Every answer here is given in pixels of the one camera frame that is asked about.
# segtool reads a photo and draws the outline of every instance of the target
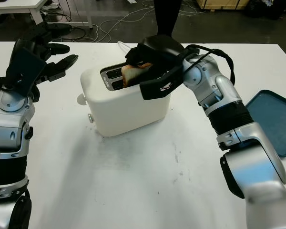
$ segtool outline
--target blue tray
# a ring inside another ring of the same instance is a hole
[[[246,106],[258,122],[279,156],[286,156],[286,99],[269,91],[260,91]]]

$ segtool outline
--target white toaster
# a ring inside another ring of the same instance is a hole
[[[90,107],[90,120],[103,136],[115,136],[165,117],[170,95],[144,100],[140,86],[123,88],[121,67],[94,67],[81,75],[83,95],[78,100]]]

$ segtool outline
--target white desk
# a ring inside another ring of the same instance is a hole
[[[43,22],[39,9],[47,0],[7,0],[0,2],[2,13],[30,13],[36,24]]]
[[[223,152],[193,93],[182,85],[164,120],[103,138],[88,121],[89,108],[76,102],[80,75],[95,64],[120,63],[124,53],[115,43],[69,45],[77,63],[66,77],[39,86],[31,120],[30,228],[245,229],[245,202],[227,188],[219,164]],[[286,55],[278,45],[206,46],[232,57],[245,104],[261,89],[286,98]],[[0,76],[12,47],[0,42]],[[229,75],[225,60],[215,58]]]

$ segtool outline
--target table leg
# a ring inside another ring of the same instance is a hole
[[[89,28],[92,29],[92,19],[91,19],[91,14],[90,14],[90,5],[89,5],[89,0],[84,0],[84,5],[86,9],[86,16],[89,24]]]
[[[36,25],[38,25],[39,23],[43,22],[42,16],[40,15],[39,10],[37,9],[29,9],[31,12],[31,15],[36,23]]]

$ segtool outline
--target toaster slot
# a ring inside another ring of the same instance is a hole
[[[123,88],[123,80],[114,81],[111,83],[114,90],[120,90]]]
[[[121,77],[122,76],[121,68],[108,71],[106,74],[108,79],[115,79],[117,77]]]

